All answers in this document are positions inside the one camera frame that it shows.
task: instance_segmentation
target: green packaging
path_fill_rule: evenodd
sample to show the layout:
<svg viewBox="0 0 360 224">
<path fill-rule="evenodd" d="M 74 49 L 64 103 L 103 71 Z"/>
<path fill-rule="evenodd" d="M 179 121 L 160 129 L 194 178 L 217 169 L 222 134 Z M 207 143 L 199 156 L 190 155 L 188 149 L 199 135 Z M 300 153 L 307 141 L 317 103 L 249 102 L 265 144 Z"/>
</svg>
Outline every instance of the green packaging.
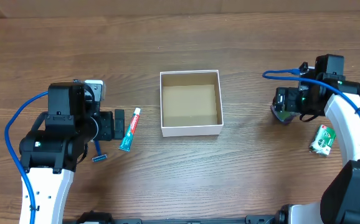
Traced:
<svg viewBox="0 0 360 224">
<path fill-rule="evenodd" d="M 323 124 L 320 125 L 313 142 L 310 144 L 310 151 L 328 156 L 335 138 L 335 131 L 332 128 Z"/>
</svg>

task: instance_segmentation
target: cardboard box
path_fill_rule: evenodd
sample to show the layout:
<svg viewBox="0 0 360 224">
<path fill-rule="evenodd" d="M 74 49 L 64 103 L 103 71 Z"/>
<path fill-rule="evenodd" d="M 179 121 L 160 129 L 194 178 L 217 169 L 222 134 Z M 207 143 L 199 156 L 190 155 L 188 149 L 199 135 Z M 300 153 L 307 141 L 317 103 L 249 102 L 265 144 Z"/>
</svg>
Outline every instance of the cardboard box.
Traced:
<svg viewBox="0 0 360 224">
<path fill-rule="evenodd" d="M 223 123 L 218 70 L 161 72 L 163 137 L 216 135 Z"/>
</svg>

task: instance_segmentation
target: toothpaste tube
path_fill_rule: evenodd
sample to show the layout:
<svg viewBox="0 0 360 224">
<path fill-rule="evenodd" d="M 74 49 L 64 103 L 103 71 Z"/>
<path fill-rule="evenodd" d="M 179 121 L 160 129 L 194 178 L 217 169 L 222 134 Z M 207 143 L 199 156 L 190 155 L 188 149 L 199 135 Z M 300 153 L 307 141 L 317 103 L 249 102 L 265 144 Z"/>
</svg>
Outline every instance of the toothpaste tube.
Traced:
<svg viewBox="0 0 360 224">
<path fill-rule="evenodd" d="M 130 151 L 131 142 L 133 141 L 133 136 L 135 135 L 137 123 L 140 118 L 140 111 L 140 108 L 136 108 L 135 112 L 133 113 L 133 117 L 129 124 L 128 130 L 126 131 L 125 137 L 123 138 L 122 143 L 119 146 L 119 149 L 123 151 Z"/>
</svg>

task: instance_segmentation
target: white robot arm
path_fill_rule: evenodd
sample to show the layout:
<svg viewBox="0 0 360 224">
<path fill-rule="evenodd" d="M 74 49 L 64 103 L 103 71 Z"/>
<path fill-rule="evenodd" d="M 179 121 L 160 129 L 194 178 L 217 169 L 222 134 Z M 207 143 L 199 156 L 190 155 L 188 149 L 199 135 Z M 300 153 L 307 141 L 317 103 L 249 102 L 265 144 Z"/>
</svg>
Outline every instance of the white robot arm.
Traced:
<svg viewBox="0 0 360 224">
<path fill-rule="evenodd" d="M 345 94 L 360 107 L 360 96 Z M 339 95 L 332 95 L 325 106 L 325 116 L 331 121 L 339 142 L 343 166 L 360 160 L 360 117 Z M 289 208 L 289 224 L 322 224 L 320 202 L 293 205 Z"/>
<path fill-rule="evenodd" d="M 87 143 L 123 138 L 125 112 L 115 110 L 114 120 L 111 111 L 100 111 L 104 94 L 101 80 L 50 85 L 48 112 L 39 115 L 19 145 L 20 163 L 36 203 L 31 206 L 22 178 L 20 224 L 29 223 L 32 211 L 36 211 L 36 224 L 62 224 L 68 191 L 77 164 L 87 155 Z M 43 122 L 45 130 L 39 130 Z"/>
</svg>

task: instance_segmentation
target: wood grain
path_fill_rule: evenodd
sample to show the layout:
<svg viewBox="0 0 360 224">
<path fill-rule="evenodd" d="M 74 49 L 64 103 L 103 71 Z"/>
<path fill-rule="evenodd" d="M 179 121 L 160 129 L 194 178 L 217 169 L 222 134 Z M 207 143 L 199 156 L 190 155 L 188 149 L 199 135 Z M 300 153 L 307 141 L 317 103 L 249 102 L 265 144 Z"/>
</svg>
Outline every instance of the wood grain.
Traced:
<svg viewBox="0 0 360 224">
<path fill-rule="evenodd" d="M 126 124 L 143 110 L 131 152 L 103 142 L 108 160 L 93 164 L 93 147 L 77 169 L 65 218 L 89 210 L 116 218 L 243 217 L 275 213 L 286 203 L 318 201 L 341 169 L 338 144 L 327 158 L 308 152 L 319 124 L 278 124 L 269 106 L 268 69 L 346 58 L 348 80 L 360 82 L 360 12 L 220 14 L 0 20 L 0 223 L 17 223 L 21 179 L 3 139 L 10 117 L 52 82 L 102 79 L 103 110 L 122 108 Z M 163 138 L 159 72 L 218 69 L 224 128 L 219 136 Z M 41 99 L 11 128 L 14 148 Z"/>
<path fill-rule="evenodd" d="M 360 0 L 0 0 L 3 17 L 360 11 Z"/>
</svg>

